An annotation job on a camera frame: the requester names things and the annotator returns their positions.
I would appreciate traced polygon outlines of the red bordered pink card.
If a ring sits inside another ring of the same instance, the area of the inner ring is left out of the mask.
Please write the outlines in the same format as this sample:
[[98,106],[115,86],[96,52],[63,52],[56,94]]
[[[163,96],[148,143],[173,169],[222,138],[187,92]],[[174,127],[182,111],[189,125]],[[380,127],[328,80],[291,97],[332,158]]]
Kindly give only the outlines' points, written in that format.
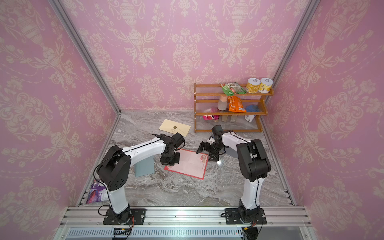
[[165,166],[165,170],[203,180],[209,155],[196,154],[184,149],[179,150],[178,153],[180,153],[179,163],[174,166]]

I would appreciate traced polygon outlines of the grey envelope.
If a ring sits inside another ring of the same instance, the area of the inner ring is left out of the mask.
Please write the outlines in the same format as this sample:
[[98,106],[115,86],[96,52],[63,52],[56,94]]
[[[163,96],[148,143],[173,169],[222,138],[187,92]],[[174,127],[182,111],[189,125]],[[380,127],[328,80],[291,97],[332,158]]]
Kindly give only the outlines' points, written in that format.
[[238,153],[236,150],[232,149],[232,148],[225,148],[225,151],[226,151],[226,155],[229,155],[235,159],[238,158]]

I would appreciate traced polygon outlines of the teal green envelope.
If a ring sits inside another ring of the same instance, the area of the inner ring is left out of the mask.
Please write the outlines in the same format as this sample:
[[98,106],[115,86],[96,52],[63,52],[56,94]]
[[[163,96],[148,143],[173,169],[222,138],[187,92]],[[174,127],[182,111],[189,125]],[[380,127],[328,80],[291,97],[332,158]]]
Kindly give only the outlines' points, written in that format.
[[135,164],[135,177],[147,176],[155,173],[154,157],[151,156]]

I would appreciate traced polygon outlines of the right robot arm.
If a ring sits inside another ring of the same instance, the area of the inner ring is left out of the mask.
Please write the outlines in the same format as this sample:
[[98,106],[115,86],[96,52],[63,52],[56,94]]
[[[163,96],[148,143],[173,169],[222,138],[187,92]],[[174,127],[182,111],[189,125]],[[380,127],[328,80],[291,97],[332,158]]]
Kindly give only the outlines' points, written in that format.
[[265,224],[266,217],[260,205],[260,195],[272,166],[262,141],[243,138],[234,131],[223,130],[220,125],[216,125],[212,128],[210,138],[200,143],[196,154],[206,152],[210,162],[217,162],[226,153],[226,149],[236,151],[240,172],[245,179],[238,207],[240,219],[244,223]]

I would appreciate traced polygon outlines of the cream yellow envelope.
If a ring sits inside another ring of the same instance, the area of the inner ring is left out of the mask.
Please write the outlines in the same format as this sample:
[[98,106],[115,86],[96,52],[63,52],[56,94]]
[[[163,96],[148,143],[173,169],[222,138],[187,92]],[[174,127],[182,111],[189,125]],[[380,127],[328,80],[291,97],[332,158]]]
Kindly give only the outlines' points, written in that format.
[[161,126],[159,127],[159,130],[161,131],[172,133],[172,134],[179,133],[183,137],[186,137],[188,135],[190,129],[191,129],[191,126],[189,125],[181,124],[181,123],[174,122],[167,119],[165,119],[161,124]]

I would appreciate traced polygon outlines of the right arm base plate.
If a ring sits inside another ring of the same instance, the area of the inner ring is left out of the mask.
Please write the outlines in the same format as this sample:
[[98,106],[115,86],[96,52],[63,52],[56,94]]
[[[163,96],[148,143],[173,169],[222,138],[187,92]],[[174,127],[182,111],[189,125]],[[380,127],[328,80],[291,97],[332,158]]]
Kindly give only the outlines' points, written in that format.
[[228,225],[250,224],[265,225],[267,223],[265,211],[262,208],[246,210],[243,207],[226,208],[220,217],[226,219]]

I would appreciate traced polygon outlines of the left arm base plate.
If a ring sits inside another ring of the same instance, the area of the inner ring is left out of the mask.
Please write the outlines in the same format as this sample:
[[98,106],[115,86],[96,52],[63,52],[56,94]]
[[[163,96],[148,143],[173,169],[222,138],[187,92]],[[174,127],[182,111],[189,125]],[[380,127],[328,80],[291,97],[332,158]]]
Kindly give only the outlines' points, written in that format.
[[128,208],[120,214],[116,214],[109,208],[103,220],[103,225],[143,225],[146,217],[146,209]]

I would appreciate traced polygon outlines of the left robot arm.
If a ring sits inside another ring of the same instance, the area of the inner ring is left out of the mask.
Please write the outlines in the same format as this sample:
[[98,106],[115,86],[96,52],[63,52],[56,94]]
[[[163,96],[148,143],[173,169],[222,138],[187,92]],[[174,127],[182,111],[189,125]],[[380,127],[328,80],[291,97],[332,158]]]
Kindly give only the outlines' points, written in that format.
[[174,166],[180,162],[178,151],[184,146],[185,139],[179,133],[171,137],[155,134],[152,140],[127,148],[112,146],[94,170],[107,189],[112,213],[120,218],[129,216],[131,213],[124,185],[132,166],[155,155],[161,156],[162,165]]

